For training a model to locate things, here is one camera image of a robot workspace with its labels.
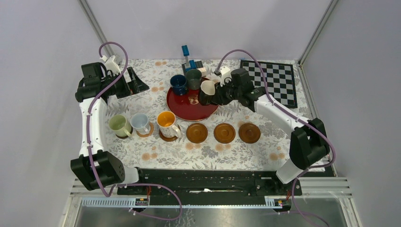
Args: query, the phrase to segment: red tray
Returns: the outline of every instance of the red tray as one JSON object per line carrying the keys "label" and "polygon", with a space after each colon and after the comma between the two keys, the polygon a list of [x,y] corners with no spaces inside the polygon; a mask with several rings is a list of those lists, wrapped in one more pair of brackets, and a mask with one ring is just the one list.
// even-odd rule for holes
{"label": "red tray", "polygon": [[177,117],[186,121],[200,121],[211,116],[218,105],[201,105],[198,101],[199,90],[189,89],[183,96],[176,96],[170,88],[167,92],[167,106]]}

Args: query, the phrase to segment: tabletop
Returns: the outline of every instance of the tabletop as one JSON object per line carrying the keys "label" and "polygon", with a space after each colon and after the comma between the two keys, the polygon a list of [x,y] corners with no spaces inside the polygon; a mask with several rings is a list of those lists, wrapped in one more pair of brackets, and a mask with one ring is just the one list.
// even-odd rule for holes
{"label": "tabletop", "polygon": [[[212,72],[219,60],[202,60],[207,69],[207,78],[215,82],[219,77]],[[295,61],[267,61],[292,64],[296,83],[298,108],[292,109],[297,114],[311,118],[304,90],[299,78]],[[217,111],[207,119],[199,121],[208,128],[207,139],[200,143],[191,143],[185,135],[188,126],[194,122],[177,119],[182,130],[182,137],[173,142],[163,141],[158,132],[156,118],[159,113],[168,111],[166,104],[169,80],[173,75],[182,74],[181,64],[184,60],[129,60],[138,77],[150,89],[136,95],[108,100],[105,124],[116,114],[130,119],[136,113],[145,113],[155,126],[152,135],[141,138],[119,139],[106,126],[105,136],[109,151],[119,158],[125,166],[164,169],[224,169],[224,170],[266,170],[279,169],[289,159],[290,139],[285,132],[268,118],[243,107],[237,101],[219,106]],[[223,65],[230,69],[238,69],[240,60],[225,60]],[[229,123],[236,130],[235,139],[228,144],[221,144],[213,136],[214,128],[220,123]],[[253,123],[261,130],[260,139],[254,144],[244,143],[238,136],[238,129],[244,123]]]}

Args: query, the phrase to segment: mug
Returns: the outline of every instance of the mug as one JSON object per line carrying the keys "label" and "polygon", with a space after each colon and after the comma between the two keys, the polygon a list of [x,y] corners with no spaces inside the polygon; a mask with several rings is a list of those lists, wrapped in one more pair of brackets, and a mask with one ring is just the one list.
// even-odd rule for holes
{"label": "mug", "polygon": [[122,115],[115,115],[109,121],[109,127],[119,138],[131,137],[132,127],[127,118]]}
{"label": "mug", "polygon": [[187,79],[183,75],[175,75],[170,79],[174,94],[183,96],[188,93]]}
{"label": "mug", "polygon": [[198,90],[201,87],[202,72],[198,69],[191,69],[186,72],[185,78],[187,78],[189,89]]}
{"label": "mug", "polygon": [[211,80],[205,80],[200,85],[198,101],[201,105],[210,105],[214,94],[216,93],[215,83]]}
{"label": "mug", "polygon": [[157,124],[165,137],[181,137],[181,130],[178,128],[176,117],[173,112],[161,112],[159,116],[157,116]]}
{"label": "mug", "polygon": [[149,118],[144,113],[136,113],[130,120],[131,126],[141,135],[147,135],[150,132]]}

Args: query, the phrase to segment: chessboard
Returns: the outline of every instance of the chessboard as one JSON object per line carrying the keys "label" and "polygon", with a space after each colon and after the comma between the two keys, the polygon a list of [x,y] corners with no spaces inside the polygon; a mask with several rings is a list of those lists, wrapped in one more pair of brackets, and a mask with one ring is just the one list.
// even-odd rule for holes
{"label": "chessboard", "polygon": [[[284,106],[298,108],[293,66],[261,61],[259,64],[267,76],[268,92]],[[261,71],[254,61],[241,60],[241,68],[249,72],[255,87],[264,86]]]}

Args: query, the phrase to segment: white wall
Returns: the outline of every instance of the white wall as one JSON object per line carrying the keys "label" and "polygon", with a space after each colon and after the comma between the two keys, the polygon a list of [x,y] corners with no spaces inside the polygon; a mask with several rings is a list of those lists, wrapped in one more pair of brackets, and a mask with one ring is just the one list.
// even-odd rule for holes
{"label": "white wall", "polygon": [[2,1],[0,31],[0,226],[54,227],[80,147],[80,66],[99,40],[77,1]]}
{"label": "white wall", "polygon": [[365,227],[399,226],[401,2],[342,0],[305,63]]}
{"label": "white wall", "polygon": [[[299,59],[330,0],[88,0],[108,40],[132,59]],[[244,54],[231,58],[244,57]]]}

